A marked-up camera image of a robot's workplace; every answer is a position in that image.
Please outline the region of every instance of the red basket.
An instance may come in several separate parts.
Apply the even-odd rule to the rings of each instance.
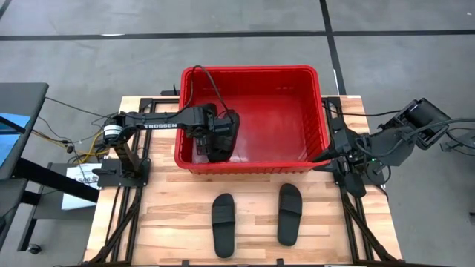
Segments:
[[[317,72],[310,66],[207,67],[229,109],[240,116],[228,162],[209,163],[193,139],[177,131],[175,162],[194,174],[278,174],[310,171],[327,146]],[[183,71],[180,108],[189,100],[192,67]],[[223,106],[205,73],[194,72],[191,106]]]

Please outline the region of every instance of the white label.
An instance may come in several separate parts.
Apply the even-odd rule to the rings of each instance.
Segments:
[[[170,129],[176,128],[176,123],[160,123],[160,124],[153,124],[153,125],[143,125],[146,129]]]

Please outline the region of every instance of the wooden tabletop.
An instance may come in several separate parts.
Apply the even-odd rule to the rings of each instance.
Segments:
[[[137,111],[142,97],[124,96],[120,110]],[[344,112],[364,113],[360,96],[341,96],[341,103]],[[177,109],[178,104],[160,104],[156,112]],[[344,118],[350,129],[369,131],[365,117]],[[196,176],[174,162],[175,133],[152,132],[149,156],[153,167],[143,192],[132,264],[181,264],[182,260],[190,260],[191,264],[275,264],[277,258],[288,264],[351,262],[340,193],[332,174],[310,171]],[[298,241],[290,248],[280,245],[276,237],[278,192],[285,182],[297,186],[304,200]],[[116,188],[100,192],[85,260],[104,245],[115,193]],[[227,260],[214,253],[211,227],[212,202],[222,193],[230,193],[236,203],[235,252]],[[370,229],[394,257],[401,258],[386,197],[374,186],[367,186],[363,203]],[[361,233],[357,227],[355,230],[359,254],[364,258]],[[127,238],[128,229],[122,236],[119,260],[125,257]]]

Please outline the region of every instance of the chair wheel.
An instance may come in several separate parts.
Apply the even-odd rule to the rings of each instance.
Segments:
[[[30,252],[33,255],[38,254],[39,252],[42,251],[42,247],[40,247],[37,244],[30,244],[28,245],[27,251]]]

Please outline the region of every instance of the black slide sandal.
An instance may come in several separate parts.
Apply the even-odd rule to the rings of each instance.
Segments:
[[[297,242],[298,228],[302,216],[302,195],[291,184],[284,184],[279,192],[279,217],[277,239],[282,245],[294,245]]]
[[[235,201],[230,194],[221,194],[212,206],[214,252],[221,258],[235,251]]]

